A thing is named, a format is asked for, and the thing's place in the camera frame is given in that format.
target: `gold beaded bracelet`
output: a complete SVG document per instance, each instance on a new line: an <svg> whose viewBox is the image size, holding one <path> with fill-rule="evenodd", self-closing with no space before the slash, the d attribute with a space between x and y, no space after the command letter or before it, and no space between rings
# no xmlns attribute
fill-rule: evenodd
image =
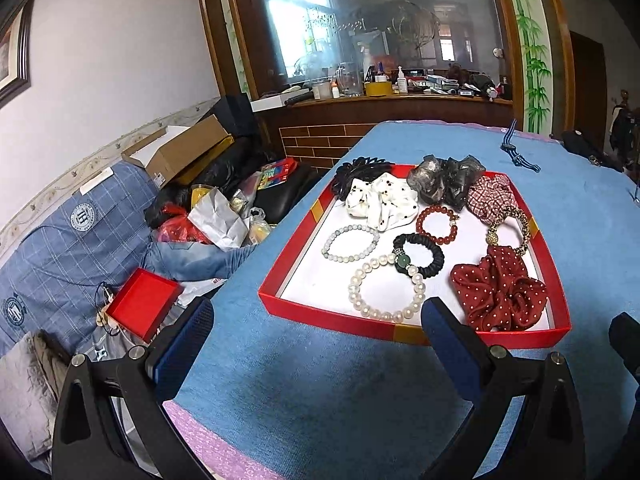
<svg viewBox="0 0 640 480"><path fill-rule="evenodd" d="M518 256L524 256L527 252L527 244L531 240L531 232L529 231L529 221L522 209L513 206L505 207L497 216L495 221L489 226L489 232L486 234L486 242L489 245L498 245L498 225L503 223L507 217L515 218L520 221L520 230L522 231L522 245L513 251Z"/></svg>

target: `red plastic bag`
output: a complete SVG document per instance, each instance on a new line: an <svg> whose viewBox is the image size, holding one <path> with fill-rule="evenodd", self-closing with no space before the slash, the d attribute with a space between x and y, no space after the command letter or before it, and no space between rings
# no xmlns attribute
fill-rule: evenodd
<svg viewBox="0 0 640 480"><path fill-rule="evenodd" d="M186 209L175 204L165 204L162 212L175 216L158 229L159 242L200 242L211 245L211 240L187 218Z"/></svg>

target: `picture frame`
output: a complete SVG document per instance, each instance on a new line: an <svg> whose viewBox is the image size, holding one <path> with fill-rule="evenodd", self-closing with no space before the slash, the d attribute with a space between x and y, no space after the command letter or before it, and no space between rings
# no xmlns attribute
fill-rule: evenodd
<svg viewBox="0 0 640 480"><path fill-rule="evenodd" d="M29 33L33 0L28 0L0 38L0 108L29 85Z"/></svg>

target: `brick pattern panel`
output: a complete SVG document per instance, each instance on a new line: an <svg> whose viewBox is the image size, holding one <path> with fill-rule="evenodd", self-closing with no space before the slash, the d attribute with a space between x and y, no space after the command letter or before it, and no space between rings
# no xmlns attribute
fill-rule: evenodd
<svg viewBox="0 0 640 480"><path fill-rule="evenodd" d="M334 126L309 126L309 135L312 137L334 137L344 135L344 124Z"/></svg>
<svg viewBox="0 0 640 480"><path fill-rule="evenodd" d="M308 137L309 129L306 126L297 126L295 128L281 128L280 136L284 137Z"/></svg>
<svg viewBox="0 0 640 480"><path fill-rule="evenodd" d="M281 128L287 156L328 170L334 167L375 124L331 124Z"/></svg>

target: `red gift box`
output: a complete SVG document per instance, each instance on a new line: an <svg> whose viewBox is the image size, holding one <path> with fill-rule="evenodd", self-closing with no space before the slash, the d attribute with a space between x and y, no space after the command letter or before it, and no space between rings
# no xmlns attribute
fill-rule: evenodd
<svg viewBox="0 0 640 480"><path fill-rule="evenodd" d="M181 293L179 283L139 268L116 294L106 313L149 343Z"/></svg>
<svg viewBox="0 0 640 480"><path fill-rule="evenodd" d="M412 168L414 166L396 164L391 173L398 178L406 178ZM487 171L485 174L495 176L498 173ZM487 345L498 344L509 349L549 348L558 343L571 330L569 309L556 266L542 233L513 183L511 183L511 189L518 207L524 211L529 219L531 256L542 281L546 284L549 296L549 304L546 307L549 329L524 332L477 332L477 334ZM284 300L280 297L289 278L295 272L310 237L314 234L325 212L333 206L334 202L335 198L327 186L271 267L258 290L258 295L267 311L274 316L338 332L409 344L428 345L429 341L420 326L405 323L393 324L364 317L348 316Z"/></svg>

